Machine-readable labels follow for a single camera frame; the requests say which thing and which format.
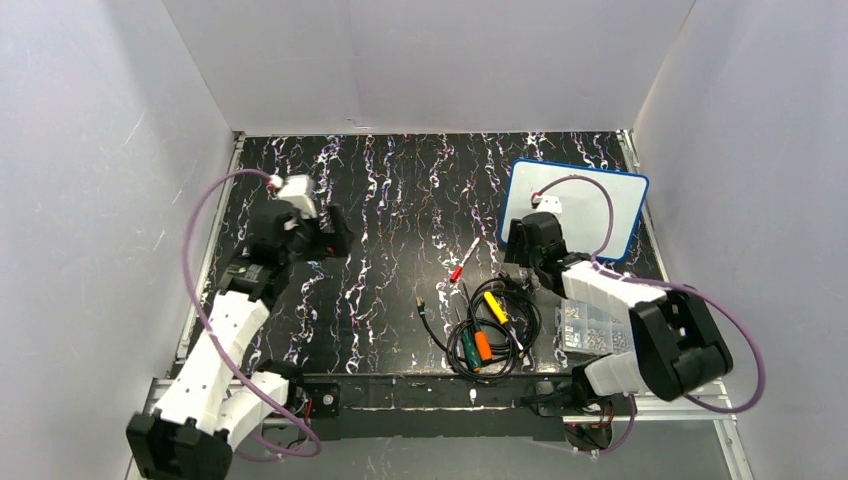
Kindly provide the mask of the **red capped whiteboard marker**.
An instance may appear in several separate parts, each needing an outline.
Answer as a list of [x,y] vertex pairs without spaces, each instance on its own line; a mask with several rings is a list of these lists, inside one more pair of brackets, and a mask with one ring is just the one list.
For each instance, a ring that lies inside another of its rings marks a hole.
[[452,271],[452,273],[449,277],[449,282],[451,284],[456,284],[460,280],[460,278],[463,274],[464,268],[466,267],[467,263],[471,259],[472,255],[475,253],[475,251],[478,248],[481,240],[482,240],[481,236],[475,237],[474,240],[472,241],[472,243],[470,244],[470,246],[468,247],[468,249],[465,251],[463,257],[461,258],[461,260],[459,261],[457,266],[454,268],[454,270]]

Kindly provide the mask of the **blue framed whiteboard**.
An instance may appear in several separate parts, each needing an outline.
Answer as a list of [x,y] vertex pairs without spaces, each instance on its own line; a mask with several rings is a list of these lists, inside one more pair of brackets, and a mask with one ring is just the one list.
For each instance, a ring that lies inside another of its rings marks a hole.
[[650,186],[648,177],[615,170],[584,168],[567,164],[519,158],[513,164],[506,195],[502,202],[497,238],[504,244],[509,235],[510,222],[533,212],[531,196],[552,181],[570,175],[579,175],[599,182],[608,192],[613,214],[601,191],[585,181],[571,180],[546,191],[559,199],[560,224],[566,245],[571,251],[591,253],[602,244],[613,222],[610,241],[598,257],[618,261],[628,255],[631,237],[637,231],[641,209]]

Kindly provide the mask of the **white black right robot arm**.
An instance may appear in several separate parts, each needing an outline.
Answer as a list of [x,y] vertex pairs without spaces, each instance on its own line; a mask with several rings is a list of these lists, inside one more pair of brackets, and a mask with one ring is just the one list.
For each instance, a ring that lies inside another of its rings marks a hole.
[[734,367],[704,301],[676,288],[614,278],[589,254],[568,250],[551,213],[511,221],[505,260],[532,270],[543,288],[562,299],[588,304],[631,330],[631,350],[573,368],[564,389],[575,401],[642,392],[672,401]]

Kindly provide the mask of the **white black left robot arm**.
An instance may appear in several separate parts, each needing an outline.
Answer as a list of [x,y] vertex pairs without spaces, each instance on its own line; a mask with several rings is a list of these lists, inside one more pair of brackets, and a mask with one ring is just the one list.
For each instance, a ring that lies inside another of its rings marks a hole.
[[237,448],[294,400],[296,367],[271,361],[241,370],[246,348],[270,316],[298,262],[346,258],[354,233],[339,206],[329,225],[302,201],[271,200],[224,271],[207,324],[176,379],[149,413],[134,414],[126,437],[145,479],[223,479]]

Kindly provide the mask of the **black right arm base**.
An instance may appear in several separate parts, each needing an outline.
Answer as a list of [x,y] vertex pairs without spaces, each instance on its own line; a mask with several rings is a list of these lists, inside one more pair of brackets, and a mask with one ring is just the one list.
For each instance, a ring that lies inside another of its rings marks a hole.
[[621,447],[632,433],[638,414],[632,395],[598,397],[572,381],[537,382],[525,390],[515,405],[538,417],[560,417],[572,450],[593,457]]

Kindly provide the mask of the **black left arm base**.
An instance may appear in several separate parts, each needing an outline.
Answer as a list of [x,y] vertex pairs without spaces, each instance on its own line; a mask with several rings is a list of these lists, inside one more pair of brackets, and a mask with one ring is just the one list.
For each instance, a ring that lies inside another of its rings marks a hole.
[[[327,380],[307,379],[297,385],[287,408],[303,420],[321,439],[332,437],[331,430],[341,413],[341,385]],[[309,451],[310,437],[289,420],[272,414],[263,423],[262,436],[277,447]]]

